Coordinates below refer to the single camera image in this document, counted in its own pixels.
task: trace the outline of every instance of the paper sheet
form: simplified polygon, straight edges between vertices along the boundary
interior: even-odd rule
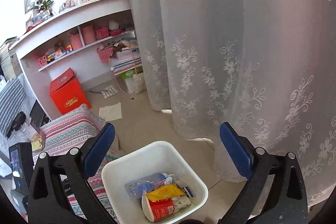
[[[121,103],[113,106],[101,107],[99,109],[99,117],[103,118],[106,122],[121,119]]]

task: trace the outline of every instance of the tile floor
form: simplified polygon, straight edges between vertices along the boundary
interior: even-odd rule
[[[104,83],[117,86],[115,81]],[[126,153],[137,150],[154,141],[170,142],[203,180],[209,190],[205,205],[187,218],[198,219],[205,224],[216,224],[230,208],[244,186],[244,183],[231,183],[221,180],[213,170],[214,149],[207,139],[184,140],[173,128],[171,112],[151,109],[147,92],[139,95],[118,93],[104,99],[102,94],[87,92],[92,112],[99,114],[99,108],[121,102],[122,119],[113,121],[119,138],[119,146]]]

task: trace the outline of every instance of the screen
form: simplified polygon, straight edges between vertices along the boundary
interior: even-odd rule
[[[10,152],[10,164],[12,167],[13,176],[23,178],[23,172],[20,165],[19,152],[17,149]]]

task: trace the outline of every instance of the barcode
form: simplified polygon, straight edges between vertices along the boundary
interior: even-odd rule
[[[168,206],[168,214],[172,214],[174,212],[174,206]]]

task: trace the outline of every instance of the blue gripper pad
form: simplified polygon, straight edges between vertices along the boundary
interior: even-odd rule
[[[237,133],[225,122],[220,126],[219,136],[239,174],[250,180],[252,178],[252,159],[240,143]]]
[[[83,169],[86,178],[93,177],[101,162],[103,161],[106,153],[111,147],[116,132],[111,123],[107,123],[100,131],[95,143],[92,145],[90,151],[83,160]]]

